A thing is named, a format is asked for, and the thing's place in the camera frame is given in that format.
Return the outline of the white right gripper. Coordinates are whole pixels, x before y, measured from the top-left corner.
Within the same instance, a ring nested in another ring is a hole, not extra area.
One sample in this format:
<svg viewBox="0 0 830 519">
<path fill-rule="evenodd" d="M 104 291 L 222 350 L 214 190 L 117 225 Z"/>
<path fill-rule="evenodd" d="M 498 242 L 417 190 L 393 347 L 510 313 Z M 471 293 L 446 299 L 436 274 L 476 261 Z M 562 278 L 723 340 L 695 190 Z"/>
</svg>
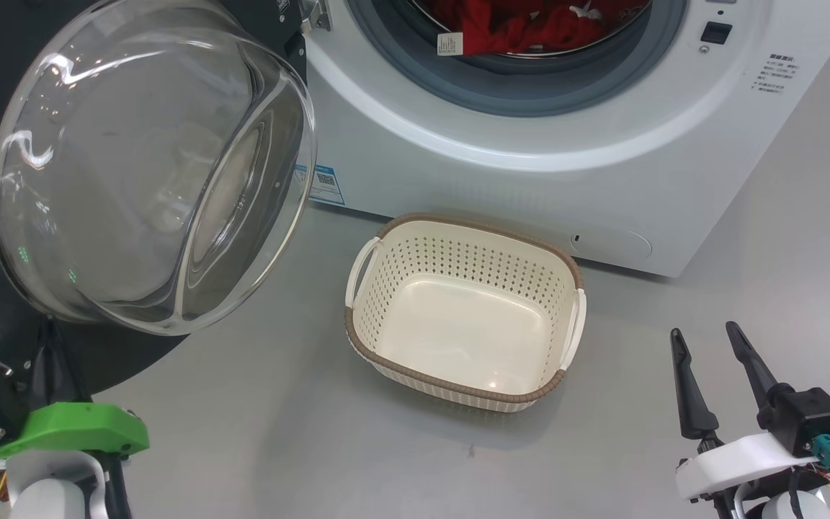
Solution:
<svg viewBox="0 0 830 519">
<path fill-rule="evenodd" d="M 777 395 L 794 392 L 794 388 L 774 377 L 737 322 L 727 321 L 726 332 L 735 357 L 746 371 L 757 402 L 758 420 L 773 420 Z M 682 437 L 705 440 L 715 436 L 718 418 L 702 397 L 691 368 L 692 356 L 678 328 L 671 331 L 671 358 Z M 816 461 L 814 456 L 794 456 L 772 434 L 764 432 L 685 459 L 676 469 L 676 485 L 683 500 L 692 500 Z"/>
</svg>

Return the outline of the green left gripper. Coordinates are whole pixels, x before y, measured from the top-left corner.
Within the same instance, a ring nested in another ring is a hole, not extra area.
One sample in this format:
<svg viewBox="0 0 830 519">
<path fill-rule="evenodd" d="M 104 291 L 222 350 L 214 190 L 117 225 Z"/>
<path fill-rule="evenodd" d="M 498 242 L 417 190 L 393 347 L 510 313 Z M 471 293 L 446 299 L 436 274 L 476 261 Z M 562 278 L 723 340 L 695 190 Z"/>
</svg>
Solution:
<svg viewBox="0 0 830 519">
<path fill-rule="evenodd" d="M 148 450 L 151 440 L 145 422 L 117 405 L 92 402 L 62 325 L 46 316 L 37 328 L 27 385 L 27 403 L 46 407 L 30 412 L 17 439 L 0 445 L 0 458 L 24 451 L 132 456 Z"/>
</svg>

